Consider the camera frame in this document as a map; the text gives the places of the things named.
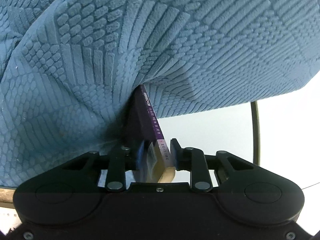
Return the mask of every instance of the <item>barcode label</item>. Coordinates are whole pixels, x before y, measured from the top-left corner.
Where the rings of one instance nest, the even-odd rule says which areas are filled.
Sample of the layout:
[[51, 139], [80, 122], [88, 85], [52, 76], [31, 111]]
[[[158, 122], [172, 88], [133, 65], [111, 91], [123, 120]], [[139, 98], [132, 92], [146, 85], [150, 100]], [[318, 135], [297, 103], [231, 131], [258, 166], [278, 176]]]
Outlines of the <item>barcode label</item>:
[[147, 154], [147, 166], [148, 166], [148, 173], [150, 177], [152, 177], [153, 168], [155, 167], [157, 163], [157, 157], [155, 148], [153, 147], [153, 143], [150, 144]]

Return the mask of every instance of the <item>embossed pattern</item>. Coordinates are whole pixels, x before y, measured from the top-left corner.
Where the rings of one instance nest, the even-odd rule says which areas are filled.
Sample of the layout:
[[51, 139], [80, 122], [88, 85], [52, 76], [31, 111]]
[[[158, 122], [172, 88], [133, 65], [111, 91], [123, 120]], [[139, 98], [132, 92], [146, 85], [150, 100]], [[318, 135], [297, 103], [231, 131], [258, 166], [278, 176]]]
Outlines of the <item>embossed pattern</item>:
[[144, 83], [159, 118], [303, 87], [318, 0], [0, 0], [0, 186], [107, 152]]

